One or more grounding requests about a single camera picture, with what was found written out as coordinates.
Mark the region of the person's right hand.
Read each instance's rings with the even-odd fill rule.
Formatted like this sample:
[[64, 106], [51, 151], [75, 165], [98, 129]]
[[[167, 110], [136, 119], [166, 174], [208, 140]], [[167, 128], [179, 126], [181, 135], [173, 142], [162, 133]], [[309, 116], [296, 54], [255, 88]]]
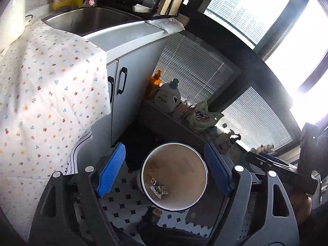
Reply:
[[290, 202], [295, 213], [296, 222], [301, 225], [311, 214], [312, 199], [305, 193], [293, 192], [290, 196]]

